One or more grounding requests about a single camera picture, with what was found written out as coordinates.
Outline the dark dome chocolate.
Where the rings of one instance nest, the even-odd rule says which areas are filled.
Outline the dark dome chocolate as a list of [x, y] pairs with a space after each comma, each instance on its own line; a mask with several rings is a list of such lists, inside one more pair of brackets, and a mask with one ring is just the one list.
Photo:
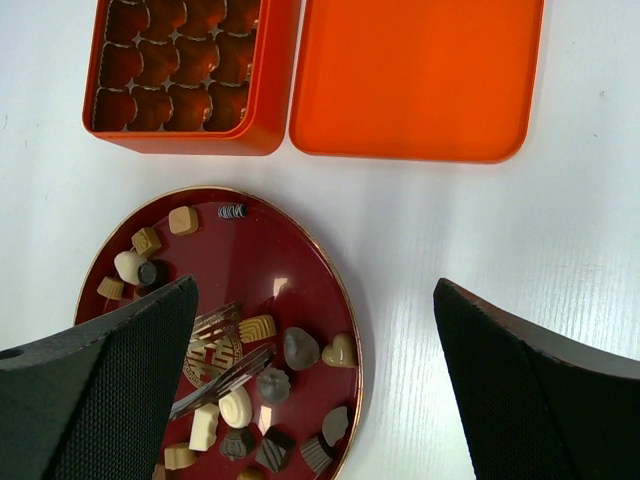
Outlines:
[[289, 327], [285, 330], [283, 348], [285, 362], [294, 371], [310, 368], [320, 357], [318, 342], [299, 327]]

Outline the dark round chocolate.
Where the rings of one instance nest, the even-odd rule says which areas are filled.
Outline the dark round chocolate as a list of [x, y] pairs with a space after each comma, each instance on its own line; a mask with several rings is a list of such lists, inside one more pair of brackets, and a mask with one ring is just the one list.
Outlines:
[[147, 260], [137, 269], [139, 285], [148, 289], [156, 289], [168, 282], [169, 267], [163, 260]]

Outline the tan fluted cup chocolate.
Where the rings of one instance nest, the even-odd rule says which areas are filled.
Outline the tan fluted cup chocolate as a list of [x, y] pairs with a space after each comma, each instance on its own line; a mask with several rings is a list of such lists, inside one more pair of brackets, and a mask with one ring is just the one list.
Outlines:
[[125, 283], [121, 279], [113, 276], [104, 276], [96, 292], [108, 300], [119, 301], [123, 298], [124, 288]]

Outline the round red tray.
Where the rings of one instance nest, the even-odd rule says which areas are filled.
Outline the round red tray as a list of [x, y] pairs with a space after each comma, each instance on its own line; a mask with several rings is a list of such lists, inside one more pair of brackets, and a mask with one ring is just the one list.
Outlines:
[[[244, 203], [246, 218], [223, 220], [218, 208]], [[199, 228], [186, 236], [169, 230], [169, 212], [180, 206], [197, 210]], [[231, 188], [198, 186], [164, 194], [131, 213], [108, 237], [96, 255], [76, 306], [75, 319], [84, 322], [132, 302], [136, 293], [126, 286], [119, 301], [100, 296], [104, 276], [114, 276], [115, 256], [132, 248], [131, 237], [153, 227], [172, 278], [192, 275], [199, 287], [198, 311], [205, 314], [239, 301], [246, 317], [271, 315], [277, 330], [299, 327], [321, 346], [340, 333], [358, 336], [357, 322], [345, 287], [325, 251], [308, 231], [267, 201]], [[334, 368], [323, 361], [303, 371], [290, 371], [292, 391], [282, 404], [253, 403], [250, 430], [260, 440], [272, 426], [291, 435], [296, 446], [322, 434], [325, 416], [346, 406], [349, 427], [333, 447], [334, 460], [323, 472], [337, 478], [354, 442], [361, 417], [363, 373], [360, 367]]]

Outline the tan flower chocolate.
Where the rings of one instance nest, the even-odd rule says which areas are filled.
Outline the tan flower chocolate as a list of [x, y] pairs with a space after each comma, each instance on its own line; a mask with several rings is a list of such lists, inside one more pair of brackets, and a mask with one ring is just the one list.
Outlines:
[[164, 449], [164, 467], [166, 470], [176, 471], [190, 467], [197, 460], [197, 454], [189, 448], [186, 442], [175, 443]]

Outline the dark fluted chocolate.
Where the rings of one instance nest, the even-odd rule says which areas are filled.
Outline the dark fluted chocolate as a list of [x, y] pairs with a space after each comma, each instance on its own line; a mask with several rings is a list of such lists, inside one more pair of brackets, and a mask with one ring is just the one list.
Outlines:
[[278, 405], [289, 397], [291, 384], [284, 370], [269, 367], [258, 375], [256, 388], [266, 404]]

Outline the tan ridged chocolate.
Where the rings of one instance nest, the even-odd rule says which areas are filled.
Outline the tan ridged chocolate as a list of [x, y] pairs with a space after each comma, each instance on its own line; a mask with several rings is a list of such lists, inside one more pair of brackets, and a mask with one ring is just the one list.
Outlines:
[[275, 321], [271, 315], [260, 315], [242, 320], [238, 325], [240, 341], [250, 344], [277, 334]]

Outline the dark ornate chocolate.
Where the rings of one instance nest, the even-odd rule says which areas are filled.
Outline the dark ornate chocolate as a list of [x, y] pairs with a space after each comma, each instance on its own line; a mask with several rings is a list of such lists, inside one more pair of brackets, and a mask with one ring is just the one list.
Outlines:
[[246, 458], [256, 448], [256, 440], [247, 427], [231, 428], [220, 444], [220, 453], [225, 458], [235, 461]]

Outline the grey shell chocolate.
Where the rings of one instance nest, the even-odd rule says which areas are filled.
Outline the grey shell chocolate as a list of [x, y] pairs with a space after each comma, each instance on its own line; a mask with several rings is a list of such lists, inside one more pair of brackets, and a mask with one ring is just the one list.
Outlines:
[[349, 427], [348, 408], [339, 406], [332, 409], [322, 423], [322, 435], [329, 447], [334, 447], [341, 440]]

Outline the white block chocolate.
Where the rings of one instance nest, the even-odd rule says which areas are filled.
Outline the white block chocolate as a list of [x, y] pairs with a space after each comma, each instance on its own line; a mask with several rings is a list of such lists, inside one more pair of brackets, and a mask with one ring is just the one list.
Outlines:
[[196, 452], [206, 452], [217, 439], [219, 408], [208, 403], [194, 411], [189, 449]]

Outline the orange chocolate box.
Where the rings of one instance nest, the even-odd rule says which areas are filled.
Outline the orange chocolate box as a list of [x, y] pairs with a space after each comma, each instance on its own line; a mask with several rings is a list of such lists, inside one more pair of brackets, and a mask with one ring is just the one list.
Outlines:
[[264, 156], [285, 134], [298, 1], [100, 1], [82, 120], [140, 153]]

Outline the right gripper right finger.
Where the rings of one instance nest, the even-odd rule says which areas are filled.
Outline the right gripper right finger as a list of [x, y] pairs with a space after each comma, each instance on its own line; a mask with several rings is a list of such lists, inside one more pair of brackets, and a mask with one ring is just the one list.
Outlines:
[[446, 278], [433, 301], [477, 478], [638, 478], [638, 361], [529, 322]]

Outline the tan square chocolate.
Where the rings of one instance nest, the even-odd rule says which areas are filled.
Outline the tan square chocolate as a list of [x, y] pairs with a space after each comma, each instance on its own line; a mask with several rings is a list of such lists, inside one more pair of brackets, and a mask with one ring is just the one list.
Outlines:
[[180, 206], [172, 209], [168, 215], [169, 230], [173, 235], [186, 236], [199, 228], [197, 210], [192, 206]]

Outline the tan patterned cube chocolate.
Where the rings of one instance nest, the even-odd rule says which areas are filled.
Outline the tan patterned cube chocolate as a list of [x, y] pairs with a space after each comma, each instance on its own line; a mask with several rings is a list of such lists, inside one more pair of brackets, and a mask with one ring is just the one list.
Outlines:
[[142, 257], [149, 257], [162, 247], [162, 242], [153, 227], [143, 227], [131, 237], [135, 252]]

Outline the white swirl round chocolate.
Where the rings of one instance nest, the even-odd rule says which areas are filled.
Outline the white swirl round chocolate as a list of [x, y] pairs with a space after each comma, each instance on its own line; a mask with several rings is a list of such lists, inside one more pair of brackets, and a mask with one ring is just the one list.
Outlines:
[[247, 427], [253, 418], [251, 399], [243, 386], [223, 396], [218, 407], [225, 423], [234, 429]]

